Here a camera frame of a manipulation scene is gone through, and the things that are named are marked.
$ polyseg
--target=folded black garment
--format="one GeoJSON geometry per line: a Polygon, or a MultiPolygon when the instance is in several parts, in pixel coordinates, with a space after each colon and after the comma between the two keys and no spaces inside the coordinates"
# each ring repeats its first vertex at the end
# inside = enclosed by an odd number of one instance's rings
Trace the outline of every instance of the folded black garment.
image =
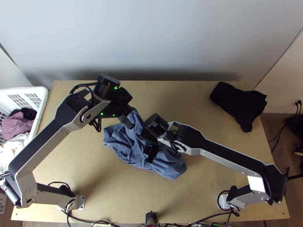
{"type": "Polygon", "coordinates": [[[258,91],[245,92],[224,82],[219,82],[209,97],[236,119],[243,132],[251,132],[252,122],[267,104],[266,95],[258,91]]]}
{"type": "Polygon", "coordinates": [[[24,115],[24,118],[27,119],[27,120],[35,120],[36,118],[36,115],[37,115],[37,111],[35,111],[34,109],[29,109],[29,108],[22,108],[21,110],[20,109],[14,109],[11,114],[9,115],[10,116],[13,116],[14,114],[16,113],[19,113],[19,112],[22,112],[23,115],[24,115]]]}

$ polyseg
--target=blue cloth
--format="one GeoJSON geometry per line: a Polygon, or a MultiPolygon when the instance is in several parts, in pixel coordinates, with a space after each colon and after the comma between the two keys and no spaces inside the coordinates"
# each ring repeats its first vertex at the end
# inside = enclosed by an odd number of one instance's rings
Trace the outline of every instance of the blue cloth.
{"type": "Polygon", "coordinates": [[[127,116],[135,124],[128,129],[124,124],[116,124],[104,128],[103,144],[113,149],[118,157],[135,167],[156,171],[161,176],[174,180],[187,170],[182,157],[176,157],[172,151],[160,148],[153,163],[148,163],[147,155],[143,153],[146,141],[139,139],[143,129],[143,120],[133,108],[127,116]]]}

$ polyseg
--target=white wall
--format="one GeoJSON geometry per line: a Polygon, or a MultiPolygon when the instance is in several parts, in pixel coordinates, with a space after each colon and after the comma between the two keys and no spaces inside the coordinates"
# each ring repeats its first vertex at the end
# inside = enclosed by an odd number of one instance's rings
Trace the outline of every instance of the white wall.
{"type": "Polygon", "coordinates": [[[254,87],[302,28],[302,9],[302,0],[3,1],[0,42],[35,84],[94,71],[254,87]]]}
{"type": "Polygon", "coordinates": [[[294,104],[303,98],[303,33],[255,90],[267,95],[264,112],[296,112],[294,104]]]}
{"type": "Polygon", "coordinates": [[[0,89],[32,86],[2,49],[0,49],[0,80],[0,89]]]}

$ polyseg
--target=plywood tabletop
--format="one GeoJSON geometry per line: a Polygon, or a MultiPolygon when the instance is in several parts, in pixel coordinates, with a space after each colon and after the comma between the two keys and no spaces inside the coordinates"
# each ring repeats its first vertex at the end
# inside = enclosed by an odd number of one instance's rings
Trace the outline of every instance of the plywood tabletop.
{"type": "MultiPolygon", "coordinates": [[[[41,131],[54,118],[56,108],[71,88],[87,81],[54,81],[40,123],[41,131]]],[[[229,82],[247,90],[243,82],[229,82]]],[[[244,133],[229,114],[214,104],[209,95],[215,81],[121,81],[133,96],[130,102],[143,120],[158,113],[166,121],[191,125],[210,140],[244,154],[273,163],[260,118],[253,130],[244,133]]],[[[102,127],[119,123],[105,119],[102,127]]],[[[158,213],[160,223],[189,223],[220,213],[216,196],[232,185],[244,186],[247,178],[202,156],[183,154],[188,170],[176,180],[156,172],[138,169],[121,161],[113,150],[103,146],[103,132],[91,126],[72,132],[34,170],[36,181],[67,182],[75,194],[86,196],[85,209],[73,211],[79,218],[109,219],[114,223],[143,223],[145,214],[158,213]]],[[[246,206],[231,221],[289,218],[285,200],[269,206],[260,202],[246,206]]],[[[13,220],[66,222],[66,215],[54,205],[33,204],[14,209],[13,220]]],[[[210,221],[226,221],[218,216],[210,221]]]]}

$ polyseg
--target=white plastic basket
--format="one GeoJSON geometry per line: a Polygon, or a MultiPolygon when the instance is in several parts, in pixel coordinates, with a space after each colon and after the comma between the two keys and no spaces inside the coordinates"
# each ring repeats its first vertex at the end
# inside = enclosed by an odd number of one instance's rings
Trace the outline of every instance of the white plastic basket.
{"type": "Polygon", "coordinates": [[[5,143],[5,139],[2,137],[2,119],[8,118],[14,109],[27,107],[37,111],[28,141],[35,137],[47,96],[48,90],[45,87],[0,89],[0,145],[5,143]]]}

